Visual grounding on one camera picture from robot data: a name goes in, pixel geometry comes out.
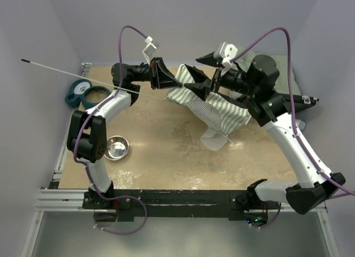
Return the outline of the green striped pet tent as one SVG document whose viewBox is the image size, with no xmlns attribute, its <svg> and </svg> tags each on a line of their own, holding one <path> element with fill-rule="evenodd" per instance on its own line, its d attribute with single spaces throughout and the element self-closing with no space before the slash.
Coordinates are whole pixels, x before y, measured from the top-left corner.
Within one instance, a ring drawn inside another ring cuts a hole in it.
<svg viewBox="0 0 355 257">
<path fill-rule="evenodd" d="M 251 119 L 247 109 L 226 101 L 216 93 L 210 93 L 203 101 L 185 87 L 175 88 L 168 92 L 166 100 L 189 108 L 208 126 L 200 140 L 207 149 L 213 151 L 220 150 L 227 143 L 228 135 L 248 124 Z"/>
</svg>

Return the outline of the white tent pole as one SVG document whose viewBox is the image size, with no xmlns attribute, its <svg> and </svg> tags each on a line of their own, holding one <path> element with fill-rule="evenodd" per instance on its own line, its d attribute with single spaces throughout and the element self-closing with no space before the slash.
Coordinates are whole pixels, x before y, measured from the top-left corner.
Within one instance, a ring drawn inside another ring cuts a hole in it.
<svg viewBox="0 0 355 257">
<path fill-rule="evenodd" d="M 29 61 L 27 59 L 21 58 L 21 61 L 25 62 L 25 63 L 32 64 L 32 65 L 36 65 L 36 66 L 39 66 L 39 67 L 42 67 L 42 68 L 50 69 L 50 70 L 53 70 L 55 72 L 63 73 L 63 74 L 66 74 L 66 75 L 70 75 L 70 76 L 73 76 L 73 77 L 76 77 L 76 78 L 79 78 L 79 79 L 85 79 L 85 80 L 89 80 L 91 82 L 99 83 L 101 85 L 107 85 L 107 86 L 110 86 L 110 87 L 114 87 L 116 89 L 124 90 L 126 92 L 130 92 L 130 93 L 134 93 L 134 94 L 138 94 L 138 95 L 143 95 L 143 96 L 154 98 L 154 99 L 158 99 L 158 100 L 166 100 L 165 98 L 162 98 L 162 97 L 158 97 L 158 96 L 155 96 L 155 95 L 142 93 L 142 92 L 138 92 L 138 91 L 135 91 L 135 90 L 130 90 L 130 89 L 122 88 L 122 87 L 116 87 L 113 84 L 108 84 L 108 83 L 101 82 L 99 80 L 95 80 L 95 79 L 92 79 L 92 78 L 88 78 L 88 77 L 84 77 L 84 76 L 81 76 L 81 75 L 73 74 L 73 73 L 70 73 L 70 72 L 67 72 L 67 71 L 64 71 L 64 70 L 60 70 L 60 69 L 56 69 L 56 68 L 53 68 L 53 67 L 50 67 L 50 66 L 47 66 L 47 65 L 43 65 L 43 64 L 40 64 L 40 63 L 32 62 L 32 61 Z"/>
<path fill-rule="evenodd" d="M 262 163 L 257 160 L 257 158 L 254 156 L 254 153 L 250 152 L 246 140 L 236 139 L 231 137 L 226 137 L 226 138 L 227 141 L 231 144 L 231 146 L 234 149 L 236 149 L 238 152 L 240 152 L 242 156 L 245 157 L 247 161 L 250 163 L 251 166 L 250 170 L 253 170 L 250 173 L 253 176 L 258 178 L 266 178 L 269 180 L 273 178 L 272 174 L 267 170 L 267 168 L 264 167 Z"/>
</svg>

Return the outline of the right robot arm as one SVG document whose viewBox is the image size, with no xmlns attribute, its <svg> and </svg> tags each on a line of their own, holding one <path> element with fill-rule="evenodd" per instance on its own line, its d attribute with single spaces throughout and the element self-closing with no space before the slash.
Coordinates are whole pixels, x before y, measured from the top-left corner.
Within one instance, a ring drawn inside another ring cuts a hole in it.
<svg viewBox="0 0 355 257">
<path fill-rule="evenodd" d="M 206 100 L 219 87 L 241 93 L 241 98 L 237 100 L 226 100 L 247 109 L 259 126 L 273 137 L 297 178 L 295 183 L 273 183 L 261 179 L 251 184 L 237 198 L 245 210 L 258 209 L 267 201 L 273 201 L 287 203 L 295 212 L 304 215 L 329 199 L 345 184 L 344 176 L 334 173 L 321 161 L 299 127 L 293 124 L 293 95 L 275 91 L 274 86 L 280 73 L 273 58 L 259 54 L 254 57 L 246 72 L 230 69 L 225 74 L 212 55 L 202 57 L 202 61 L 216 67 L 214 76 L 208 78 L 203 71 L 187 66 L 194 82 L 186 83 L 185 88 L 201 100 Z"/>
</svg>

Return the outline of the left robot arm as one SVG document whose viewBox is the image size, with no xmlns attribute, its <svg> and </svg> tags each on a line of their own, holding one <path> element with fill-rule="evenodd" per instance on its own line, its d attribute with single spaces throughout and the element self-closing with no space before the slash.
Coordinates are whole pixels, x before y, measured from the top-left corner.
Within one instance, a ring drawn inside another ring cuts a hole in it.
<svg viewBox="0 0 355 257">
<path fill-rule="evenodd" d="M 182 86 L 161 57 L 140 65 L 117 63 L 111 68 L 111 76 L 114 89 L 103 101 L 72 114 L 67 140 L 68 150 L 76 163 L 84 165 L 90 188 L 97 192 L 95 201 L 102 208 L 110 208 L 115 202 L 114 193 L 109 191 L 113 183 L 103 160 L 107 149 L 107 124 L 138 100 L 141 82 L 150 83 L 152 89 Z"/>
</svg>

